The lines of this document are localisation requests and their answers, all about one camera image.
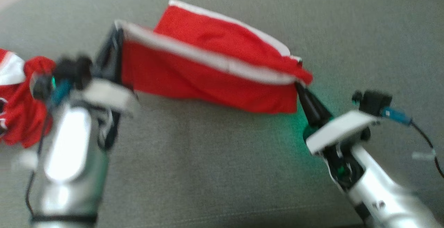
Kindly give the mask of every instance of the red and white garment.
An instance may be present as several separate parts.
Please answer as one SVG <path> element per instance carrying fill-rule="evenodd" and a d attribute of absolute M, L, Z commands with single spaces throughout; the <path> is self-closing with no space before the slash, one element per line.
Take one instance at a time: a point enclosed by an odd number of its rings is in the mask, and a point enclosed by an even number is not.
<path fill-rule="evenodd" d="M 287 46 L 236 19 L 170 0 L 154 30 L 124 30 L 122 80 L 135 90 L 250 112 L 296 111 L 296 81 L 311 73 Z"/>
<path fill-rule="evenodd" d="M 32 98 L 29 81 L 33 73 L 51 73 L 55 63 L 43 56 L 24 62 L 16 54 L 0 49 L 0 134 L 8 145 L 28 148 L 37 143 L 46 117 L 45 105 Z M 45 134 L 51 130 L 48 123 Z"/>

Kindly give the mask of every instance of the white stripe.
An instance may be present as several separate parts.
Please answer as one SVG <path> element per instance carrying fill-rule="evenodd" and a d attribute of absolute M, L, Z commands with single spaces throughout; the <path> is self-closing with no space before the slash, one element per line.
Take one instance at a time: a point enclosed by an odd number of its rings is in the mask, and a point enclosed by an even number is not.
<path fill-rule="evenodd" d="M 13 85 L 25 81 L 23 66 L 25 61 L 12 52 L 6 53 L 0 63 L 0 85 Z"/>
<path fill-rule="evenodd" d="M 300 81 L 294 75 L 282 73 L 266 67 L 250 65 L 234 57 L 206 51 L 173 38 L 143 29 L 136 24 L 123 21 L 116 21 L 115 24 L 116 27 L 122 27 L 124 29 L 125 39 L 127 40 L 137 41 L 151 49 L 167 51 L 171 54 L 184 57 L 188 60 L 243 79 L 271 85 L 287 85 L 293 84 L 295 81 Z"/>
<path fill-rule="evenodd" d="M 244 28 L 250 30 L 252 33 L 257 35 L 257 37 L 259 37 L 261 40 L 263 40 L 264 42 L 266 42 L 266 43 L 270 44 L 271 46 L 273 46 L 274 48 L 276 48 L 276 50 L 282 56 L 289 56 L 290 55 L 290 50 L 282 42 L 278 41 L 276 38 L 272 37 L 271 35 L 268 35 L 256 28 L 254 28 L 254 27 L 247 25 L 246 23 L 239 21 L 239 20 L 236 20 L 236 19 L 228 17 L 228 16 L 224 16 L 223 14 L 216 13 L 216 12 L 207 10 L 205 8 L 200 8 L 195 5 L 190 5 L 186 2 L 181 2 L 179 0 L 170 0 L 168 2 L 168 5 L 176 6 L 178 8 L 182 8 L 184 10 L 190 11 L 190 12 L 198 14 L 198 15 L 208 16 L 208 17 L 211 17 L 214 19 L 219 19 L 219 20 L 223 20 L 223 21 L 226 21 L 229 23 L 237 24 L 241 27 L 244 27 Z"/>

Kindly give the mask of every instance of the white cable tag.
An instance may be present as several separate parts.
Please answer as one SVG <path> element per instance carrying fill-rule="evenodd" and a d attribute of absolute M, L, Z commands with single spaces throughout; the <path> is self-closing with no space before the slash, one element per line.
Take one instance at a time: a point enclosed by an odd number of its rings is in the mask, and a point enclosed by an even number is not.
<path fill-rule="evenodd" d="M 432 152 L 412 152 L 412 159 L 414 160 L 434 160 L 436 157 L 435 149 L 432 149 Z"/>

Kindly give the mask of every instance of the red fabric with white stripe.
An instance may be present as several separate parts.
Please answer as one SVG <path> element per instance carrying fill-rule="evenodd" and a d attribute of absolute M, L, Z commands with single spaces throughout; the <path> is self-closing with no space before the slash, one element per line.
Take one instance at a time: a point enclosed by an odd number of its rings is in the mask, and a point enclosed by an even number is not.
<path fill-rule="evenodd" d="M 171 0 L 153 32 L 121 26 L 126 34 L 122 79 L 138 91 L 250 112 L 293 113 L 294 82 L 312 81 L 273 37 L 183 2 Z M 218 63 L 212 63 L 212 55 Z"/>
<path fill-rule="evenodd" d="M 51 73 L 55 63 L 43 56 L 24 62 L 12 52 L 0 49 L 1 140 L 7 145 L 37 143 L 46 117 L 45 105 L 32 98 L 29 82 L 33 73 Z M 51 121 L 45 134 L 51 130 Z"/>

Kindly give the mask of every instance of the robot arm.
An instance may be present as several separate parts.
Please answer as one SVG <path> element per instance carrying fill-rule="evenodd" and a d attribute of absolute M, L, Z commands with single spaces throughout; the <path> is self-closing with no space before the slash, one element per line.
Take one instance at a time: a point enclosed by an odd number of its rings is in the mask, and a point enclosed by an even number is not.
<path fill-rule="evenodd" d="M 332 119 L 308 89 L 296 87 L 309 122 L 304 132 L 309 151 L 324 159 L 333 182 L 368 227 L 442 228 L 414 192 L 391 179 L 359 144 L 370 138 L 369 126 L 379 122 L 390 96 L 366 92 L 359 111 Z"/>

